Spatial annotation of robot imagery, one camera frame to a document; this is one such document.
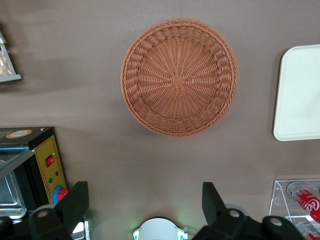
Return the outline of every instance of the yellow control panel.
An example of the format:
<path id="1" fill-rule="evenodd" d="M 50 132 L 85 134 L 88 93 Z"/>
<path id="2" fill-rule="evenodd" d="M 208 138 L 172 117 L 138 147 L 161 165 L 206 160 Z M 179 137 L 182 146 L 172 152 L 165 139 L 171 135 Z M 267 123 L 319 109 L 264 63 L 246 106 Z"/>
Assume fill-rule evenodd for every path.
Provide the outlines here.
<path id="1" fill-rule="evenodd" d="M 43 185 L 49 203 L 53 202 L 53 193 L 56 187 L 66 188 L 65 176 L 62 170 L 56 140 L 54 136 L 35 148 L 35 157 L 39 166 Z"/>

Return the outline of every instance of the black bracket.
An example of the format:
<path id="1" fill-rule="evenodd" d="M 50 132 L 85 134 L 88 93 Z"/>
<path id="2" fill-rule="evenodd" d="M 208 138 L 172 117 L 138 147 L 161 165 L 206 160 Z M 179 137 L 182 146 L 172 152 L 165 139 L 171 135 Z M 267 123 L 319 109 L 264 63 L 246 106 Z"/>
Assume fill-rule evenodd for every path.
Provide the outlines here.
<path id="1" fill-rule="evenodd" d="M 203 183 L 202 210 L 208 226 L 193 240 L 304 240 L 283 217 L 266 216 L 260 223 L 238 209 L 226 208 L 212 182 Z"/>

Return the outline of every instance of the display rack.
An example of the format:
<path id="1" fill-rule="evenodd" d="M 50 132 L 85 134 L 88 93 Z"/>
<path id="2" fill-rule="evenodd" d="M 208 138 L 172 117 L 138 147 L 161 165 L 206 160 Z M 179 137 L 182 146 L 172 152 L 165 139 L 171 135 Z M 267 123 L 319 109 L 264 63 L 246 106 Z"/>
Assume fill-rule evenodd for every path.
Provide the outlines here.
<path id="1" fill-rule="evenodd" d="M 5 47 L 5 43 L 6 43 L 5 38 L 2 36 L 2 34 L 0 32 L 0 54 L 4 57 L 5 63 L 8 65 L 9 72 L 10 72 L 10 74 L 8 74 L 8 75 L 0 75 L 0 83 L 13 81 L 13 80 L 19 80 L 22 78 L 20 74 L 16 74 L 14 66 L 11 63 L 7 49 Z"/>
<path id="2" fill-rule="evenodd" d="M 313 220 L 311 216 L 297 203 L 288 193 L 287 187 L 293 182 L 300 182 L 314 196 L 320 198 L 320 179 L 309 180 L 276 180 L 274 181 L 273 194 L 270 206 L 270 216 L 281 216 L 292 222 L 293 225 L 309 221 L 318 231 L 320 224 Z"/>

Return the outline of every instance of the toaster oven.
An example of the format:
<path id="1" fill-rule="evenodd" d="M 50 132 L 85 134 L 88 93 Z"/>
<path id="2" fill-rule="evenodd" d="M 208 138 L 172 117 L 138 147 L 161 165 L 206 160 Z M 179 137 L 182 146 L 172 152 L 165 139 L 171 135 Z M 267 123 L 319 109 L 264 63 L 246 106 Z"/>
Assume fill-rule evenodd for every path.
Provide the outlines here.
<path id="1" fill-rule="evenodd" d="M 67 192 L 53 127 L 0 128 L 0 217 L 23 219 Z"/>

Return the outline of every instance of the white tray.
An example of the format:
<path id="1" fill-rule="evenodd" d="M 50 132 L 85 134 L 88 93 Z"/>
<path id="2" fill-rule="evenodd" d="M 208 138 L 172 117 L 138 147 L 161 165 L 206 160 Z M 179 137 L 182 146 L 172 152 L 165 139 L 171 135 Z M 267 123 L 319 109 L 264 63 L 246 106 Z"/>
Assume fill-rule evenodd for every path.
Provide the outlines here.
<path id="1" fill-rule="evenodd" d="M 320 138 L 320 44 L 283 55 L 273 134 L 280 141 Z"/>

